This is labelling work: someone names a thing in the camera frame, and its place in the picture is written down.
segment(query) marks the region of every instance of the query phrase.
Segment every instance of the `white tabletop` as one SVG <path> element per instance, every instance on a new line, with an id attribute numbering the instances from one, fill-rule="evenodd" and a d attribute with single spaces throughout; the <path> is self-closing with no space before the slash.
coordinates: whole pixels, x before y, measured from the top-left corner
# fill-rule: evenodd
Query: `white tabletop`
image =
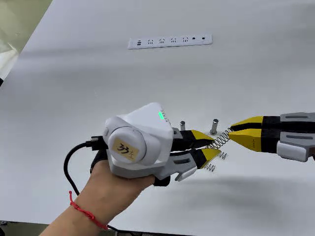
<path id="1" fill-rule="evenodd" d="M 0 88 L 0 220 L 50 223 L 68 205 L 63 160 L 104 121 L 160 102 L 207 131 L 315 112 L 315 0 L 54 0 Z M 127 50 L 130 37 L 212 33 L 211 46 Z M 315 231 L 315 162 L 230 141 L 215 174 L 150 187 L 111 223 L 188 235 Z M 69 170 L 82 189 L 95 153 Z"/>

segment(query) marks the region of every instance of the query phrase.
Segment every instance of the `red string bracelet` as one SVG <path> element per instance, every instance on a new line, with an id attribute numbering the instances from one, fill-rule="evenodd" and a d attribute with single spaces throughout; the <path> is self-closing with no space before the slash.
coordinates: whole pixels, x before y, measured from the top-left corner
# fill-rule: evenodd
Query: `red string bracelet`
<path id="1" fill-rule="evenodd" d="M 70 194 L 70 206 L 73 206 L 74 209 L 84 213 L 90 220 L 92 220 L 97 226 L 99 226 L 102 229 L 108 230 L 107 225 L 103 225 L 102 223 L 100 223 L 98 220 L 95 219 L 95 216 L 87 211 L 87 210 L 83 210 L 81 209 L 73 200 L 72 200 L 72 192 L 69 191 Z"/>

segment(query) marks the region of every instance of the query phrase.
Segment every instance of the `label sticker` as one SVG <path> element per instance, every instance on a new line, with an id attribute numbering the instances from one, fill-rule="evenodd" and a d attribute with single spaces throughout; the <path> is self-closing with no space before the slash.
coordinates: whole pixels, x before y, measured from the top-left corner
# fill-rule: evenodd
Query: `label sticker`
<path id="1" fill-rule="evenodd" d="M 130 161 L 135 161 L 139 150 L 129 145 L 123 140 L 116 138 L 112 146 L 112 150 Z"/>

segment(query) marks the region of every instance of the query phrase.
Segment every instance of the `metal pin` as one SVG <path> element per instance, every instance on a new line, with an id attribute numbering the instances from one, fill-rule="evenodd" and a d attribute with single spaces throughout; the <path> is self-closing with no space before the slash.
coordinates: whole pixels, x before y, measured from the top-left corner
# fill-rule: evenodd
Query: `metal pin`
<path id="1" fill-rule="evenodd" d="M 212 134 L 212 135 L 216 135 L 216 134 L 217 134 L 218 122 L 219 122 L 218 119 L 214 119 L 214 120 L 213 120 L 213 122 L 212 122 L 212 127 L 211 127 L 211 130 L 210 130 L 210 134 Z"/>
<path id="2" fill-rule="evenodd" d="M 181 131 L 184 131 L 184 130 L 186 130 L 186 128 L 185 128 L 185 121 L 181 121 Z"/>

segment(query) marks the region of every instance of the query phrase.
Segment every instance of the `green indicator light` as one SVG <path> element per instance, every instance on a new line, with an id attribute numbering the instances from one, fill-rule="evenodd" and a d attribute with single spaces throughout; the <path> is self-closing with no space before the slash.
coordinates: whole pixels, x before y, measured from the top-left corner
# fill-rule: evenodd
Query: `green indicator light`
<path id="1" fill-rule="evenodd" d="M 164 119 L 164 116 L 163 116 L 162 112 L 159 112 L 158 115 L 159 115 L 159 117 L 160 117 L 161 119 Z"/>

